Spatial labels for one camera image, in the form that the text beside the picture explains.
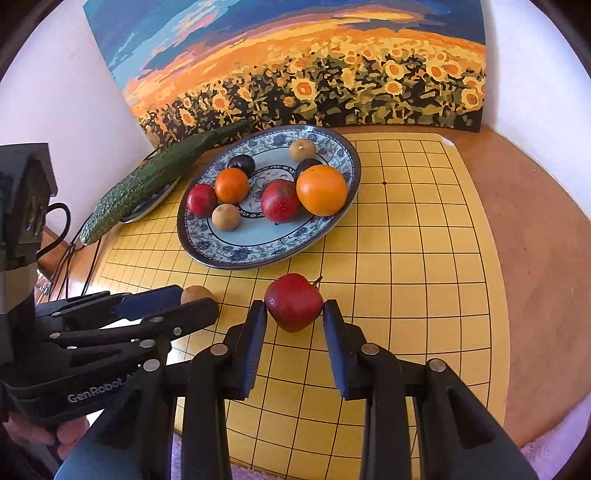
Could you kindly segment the person left hand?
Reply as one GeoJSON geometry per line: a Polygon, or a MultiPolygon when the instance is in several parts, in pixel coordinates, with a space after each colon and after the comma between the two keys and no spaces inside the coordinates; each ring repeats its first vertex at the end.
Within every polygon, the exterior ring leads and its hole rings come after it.
{"type": "Polygon", "coordinates": [[[41,426],[30,424],[16,412],[10,413],[8,421],[3,422],[2,425],[10,438],[17,444],[57,446],[57,455],[62,461],[71,454],[89,429],[88,419],[81,417],[65,422],[54,433],[51,433],[41,426]]]}

